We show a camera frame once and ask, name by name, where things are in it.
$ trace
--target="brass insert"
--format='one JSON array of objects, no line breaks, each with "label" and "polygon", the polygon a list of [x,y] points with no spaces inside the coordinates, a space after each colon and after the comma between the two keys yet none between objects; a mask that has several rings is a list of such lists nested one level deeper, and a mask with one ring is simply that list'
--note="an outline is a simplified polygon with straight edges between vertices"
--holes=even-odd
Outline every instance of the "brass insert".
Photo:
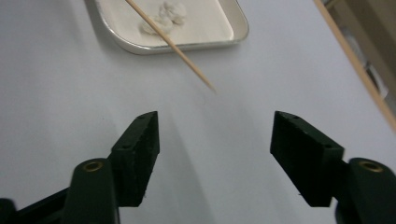
[{"label": "brass insert", "polygon": [[82,169],[86,172],[95,172],[103,167],[103,163],[100,161],[91,161],[85,164]]},{"label": "brass insert", "polygon": [[375,173],[384,172],[384,169],[380,165],[370,162],[370,161],[360,161],[359,165],[361,167],[363,167],[364,169],[369,170],[371,172],[375,172]]}]

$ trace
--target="white table surface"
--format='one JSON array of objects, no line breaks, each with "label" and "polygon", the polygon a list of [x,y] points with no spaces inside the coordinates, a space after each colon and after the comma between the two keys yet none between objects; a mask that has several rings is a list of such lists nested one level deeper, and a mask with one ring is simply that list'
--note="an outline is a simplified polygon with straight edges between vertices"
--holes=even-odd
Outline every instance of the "white table surface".
[{"label": "white table surface", "polygon": [[0,0],[0,197],[18,209],[68,187],[157,110],[161,154],[121,223],[335,223],[310,208],[269,152],[276,110],[396,170],[396,138],[314,2],[240,0],[247,39],[188,52],[218,93],[175,55],[117,46],[92,0]]}]

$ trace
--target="wooden edge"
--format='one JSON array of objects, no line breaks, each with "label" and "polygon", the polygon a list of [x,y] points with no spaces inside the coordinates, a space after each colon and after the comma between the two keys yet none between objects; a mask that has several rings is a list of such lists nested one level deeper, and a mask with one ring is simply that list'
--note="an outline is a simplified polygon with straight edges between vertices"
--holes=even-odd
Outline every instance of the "wooden edge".
[{"label": "wooden edge", "polygon": [[330,9],[330,8],[332,8],[335,4],[337,4],[338,1],[340,1],[340,0],[332,0],[332,1],[330,1],[329,3],[325,4],[324,6],[325,6],[327,9]]},{"label": "wooden edge", "polygon": [[396,132],[396,118],[393,116],[393,113],[390,111],[387,103],[379,95],[374,83],[369,78],[363,67],[361,66],[357,56],[353,52],[352,48],[348,45],[340,29],[332,19],[332,16],[330,15],[329,11],[326,9],[326,7],[323,5],[323,3],[320,0],[314,0],[314,2],[317,5],[317,8],[322,14],[324,20],[327,22],[330,29],[332,30],[332,33],[334,34],[335,38],[337,39],[344,53],[348,57],[356,73],[361,78],[361,81],[363,82],[367,91],[370,93],[376,105],[379,107],[379,110],[382,112],[385,119],[388,121],[390,127],[393,129],[394,132]]}]

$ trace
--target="wooden skewer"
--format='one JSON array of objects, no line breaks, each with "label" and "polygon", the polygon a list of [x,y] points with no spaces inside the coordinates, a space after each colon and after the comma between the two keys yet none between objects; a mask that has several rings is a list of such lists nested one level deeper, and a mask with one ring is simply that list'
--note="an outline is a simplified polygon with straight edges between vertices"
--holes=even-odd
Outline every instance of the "wooden skewer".
[{"label": "wooden skewer", "polygon": [[210,90],[216,92],[213,85],[209,82],[209,80],[205,77],[205,75],[201,72],[201,70],[175,45],[175,43],[164,33],[153,21],[146,15],[146,13],[140,9],[140,7],[133,0],[125,0],[136,12],[137,14],[148,23],[151,28],[157,32],[157,34],[169,45],[169,47],[174,50],[178,56],[189,66],[189,68],[200,78]]}]

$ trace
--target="black plastic part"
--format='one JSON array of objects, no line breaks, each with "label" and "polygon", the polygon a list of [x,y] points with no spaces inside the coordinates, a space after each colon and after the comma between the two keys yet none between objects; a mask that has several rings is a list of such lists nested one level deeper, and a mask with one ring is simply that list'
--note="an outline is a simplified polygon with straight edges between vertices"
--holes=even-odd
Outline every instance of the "black plastic part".
[{"label": "black plastic part", "polygon": [[118,206],[137,207],[142,203],[159,153],[157,112],[137,117],[111,149],[108,157],[113,170]]},{"label": "black plastic part", "polygon": [[276,111],[271,153],[310,206],[330,206],[340,145],[305,120]]},{"label": "black plastic part", "polygon": [[396,223],[396,176],[385,165],[362,158],[349,161],[348,187],[362,224]]},{"label": "black plastic part", "polygon": [[337,224],[361,224],[361,218],[354,207],[345,208],[340,203],[335,208]]},{"label": "black plastic part", "polygon": [[67,191],[68,189],[63,189],[37,203],[23,208],[18,212],[18,223],[60,223]]},{"label": "black plastic part", "polygon": [[62,223],[120,223],[111,164],[107,159],[84,161],[76,167]]},{"label": "black plastic part", "polygon": [[0,199],[0,224],[14,223],[16,210],[10,199]]}]

